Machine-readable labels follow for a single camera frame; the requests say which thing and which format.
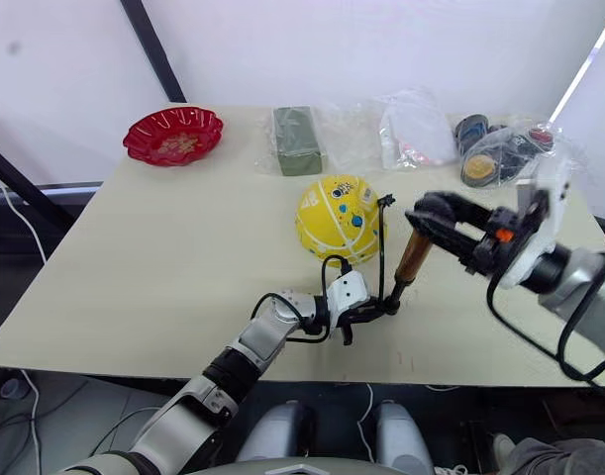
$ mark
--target green sponge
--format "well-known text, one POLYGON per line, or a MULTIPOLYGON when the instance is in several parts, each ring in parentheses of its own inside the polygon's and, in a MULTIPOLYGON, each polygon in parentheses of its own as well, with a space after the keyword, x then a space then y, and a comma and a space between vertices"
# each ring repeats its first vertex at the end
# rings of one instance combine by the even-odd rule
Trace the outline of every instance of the green sponge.
POLYGON ((285 176, 322 173, 322 153, 309 107, 281 107, 273 111, 275 147, 285 176))

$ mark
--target shoe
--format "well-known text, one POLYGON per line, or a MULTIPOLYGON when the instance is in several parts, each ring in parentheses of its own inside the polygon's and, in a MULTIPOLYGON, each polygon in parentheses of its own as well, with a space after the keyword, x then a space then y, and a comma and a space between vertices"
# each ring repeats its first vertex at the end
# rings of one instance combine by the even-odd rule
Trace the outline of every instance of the shoe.
POLYGON ((493 437, 493 454, 496 457, 498 469, 502 470, 514 448, 516 448, 516 444, 513 443, 511 437, 504 433, 496 433, 496 436, 493 437))
POLYGON ((454 468, 434 467, 435 475, 471 475, 464 465, 457 465, 454 468))

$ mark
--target beige table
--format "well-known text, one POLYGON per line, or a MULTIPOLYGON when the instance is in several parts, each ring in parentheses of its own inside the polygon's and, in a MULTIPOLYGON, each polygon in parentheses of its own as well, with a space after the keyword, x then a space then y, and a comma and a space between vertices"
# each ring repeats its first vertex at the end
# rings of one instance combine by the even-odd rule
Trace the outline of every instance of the beige table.
MULTIPOLYGON (((297 241, 294 211, 317 176, 254 171, 266 153, 264 109, 216 108, 226 126, 211 155, 180 168, 124 159, 0 329, 0 366, 145 377, 190 377, 247 323, 265 292, 319 293, 320 262, 297 241)), ((515 206, 512 189, 464 187, 455 168, 370 177, 388 210, 391 287, 410 227, 403 210, 446 189, 494 207, 515 206)), ((576 193, 562 243, 605 249, 576 193)), ((377 259, 362 265, 376 286, 377 259)), ((288 344, 265 379, 493 386, 573 385, 548 360, 491 317, 487 282, 434 249, 398 315, 354 328, 354 344, 288 344)), ((555 347, 560 320, 524 289, 502 291, 502 312, 555 347)), ((582 369, 602 358, 574 337, 582 369)), ((605 375, 599 378, 605 384, 605 375)))

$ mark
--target gray pants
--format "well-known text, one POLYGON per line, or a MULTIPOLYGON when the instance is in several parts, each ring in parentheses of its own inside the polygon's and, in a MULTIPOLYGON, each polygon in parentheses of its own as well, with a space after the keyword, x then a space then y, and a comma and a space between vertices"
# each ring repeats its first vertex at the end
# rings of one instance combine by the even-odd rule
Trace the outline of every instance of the gray pants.
POLYGON ((525 438, 499 475, 605 475, 605 443, 574 438, 548 444, 525 438))

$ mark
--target red decorative plate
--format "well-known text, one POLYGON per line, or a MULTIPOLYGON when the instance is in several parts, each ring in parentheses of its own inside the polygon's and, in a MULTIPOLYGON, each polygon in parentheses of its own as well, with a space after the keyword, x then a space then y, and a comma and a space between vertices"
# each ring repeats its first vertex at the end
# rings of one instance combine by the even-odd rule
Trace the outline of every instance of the red decorative plate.
POLYGON ((223 122, 212 111, 174 107, 134 124, 124 138, 128 155, 151 165, 186 165, 203 158, 221 139, 223 122))

